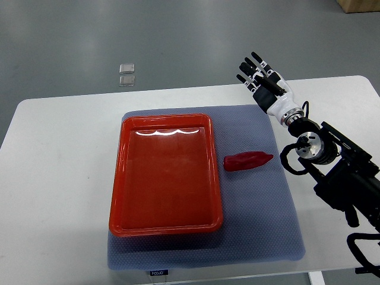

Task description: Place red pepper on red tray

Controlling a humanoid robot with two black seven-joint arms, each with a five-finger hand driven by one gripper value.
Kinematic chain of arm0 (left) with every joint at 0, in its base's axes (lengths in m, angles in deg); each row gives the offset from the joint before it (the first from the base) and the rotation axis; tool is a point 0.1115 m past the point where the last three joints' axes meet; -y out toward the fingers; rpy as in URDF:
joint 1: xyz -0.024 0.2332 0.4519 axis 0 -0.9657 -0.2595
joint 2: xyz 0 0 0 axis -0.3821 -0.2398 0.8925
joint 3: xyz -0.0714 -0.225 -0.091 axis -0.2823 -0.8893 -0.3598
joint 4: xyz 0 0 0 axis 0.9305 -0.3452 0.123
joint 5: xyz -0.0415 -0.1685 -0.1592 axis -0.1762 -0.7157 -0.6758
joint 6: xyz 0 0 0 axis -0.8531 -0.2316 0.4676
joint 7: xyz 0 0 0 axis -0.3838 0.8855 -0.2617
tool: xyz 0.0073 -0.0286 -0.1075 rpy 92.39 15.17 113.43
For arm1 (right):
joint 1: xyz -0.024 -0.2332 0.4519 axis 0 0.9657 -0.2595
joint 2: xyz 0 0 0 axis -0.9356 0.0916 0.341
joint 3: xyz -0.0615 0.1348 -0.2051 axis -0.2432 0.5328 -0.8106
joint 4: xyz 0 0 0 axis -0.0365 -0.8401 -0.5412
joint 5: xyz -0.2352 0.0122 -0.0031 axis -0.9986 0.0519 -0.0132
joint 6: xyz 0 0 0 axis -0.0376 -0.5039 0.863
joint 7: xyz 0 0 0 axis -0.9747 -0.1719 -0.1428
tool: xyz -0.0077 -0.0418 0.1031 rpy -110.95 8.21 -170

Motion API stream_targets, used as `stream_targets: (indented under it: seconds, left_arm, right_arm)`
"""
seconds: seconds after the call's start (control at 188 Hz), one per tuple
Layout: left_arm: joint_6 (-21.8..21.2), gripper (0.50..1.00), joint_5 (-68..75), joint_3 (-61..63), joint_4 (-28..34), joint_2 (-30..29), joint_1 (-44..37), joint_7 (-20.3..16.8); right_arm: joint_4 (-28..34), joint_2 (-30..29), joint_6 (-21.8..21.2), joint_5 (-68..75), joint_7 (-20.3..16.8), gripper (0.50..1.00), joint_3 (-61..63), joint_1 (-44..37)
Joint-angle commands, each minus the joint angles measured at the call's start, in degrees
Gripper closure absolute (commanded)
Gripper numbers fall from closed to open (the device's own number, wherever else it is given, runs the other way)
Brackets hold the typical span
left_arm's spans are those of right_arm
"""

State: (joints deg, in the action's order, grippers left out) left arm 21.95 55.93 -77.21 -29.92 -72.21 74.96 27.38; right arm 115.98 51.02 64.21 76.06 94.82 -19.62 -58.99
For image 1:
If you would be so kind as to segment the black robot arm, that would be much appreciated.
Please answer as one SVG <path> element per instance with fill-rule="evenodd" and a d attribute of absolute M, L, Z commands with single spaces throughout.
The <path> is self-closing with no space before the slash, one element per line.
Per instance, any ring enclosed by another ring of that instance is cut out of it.
<path fill-rule="evenodd" d="M 277 119 L 297 139 L 280 153 L 282 166 L 294 175 L 311 175 L 314 191 L 331 208 L 345 214 L 350 227 L 359 226 L 358 213 L 379 230 L 379 167 L 371 155 L 326 122 L 308 117 L 309 103 L 299 106 L 283 77 L 252 52 L 236 77 L 257 105 Z"/>

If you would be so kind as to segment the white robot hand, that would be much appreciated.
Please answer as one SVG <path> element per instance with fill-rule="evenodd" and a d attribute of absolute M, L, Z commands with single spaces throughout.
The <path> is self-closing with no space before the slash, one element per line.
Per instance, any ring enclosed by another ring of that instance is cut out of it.
<path fill-rule="evenodd" d="M 252 81 L 240 74 L 236 78 L 252 93 L 258 106 L 280 124 L 291 124 L 300 118 L 300 106 L 294 102 L 294 93 L 284 78 L 257 53 L 251 52 L 255 62 L 244 58 L 239 69 Z"/>

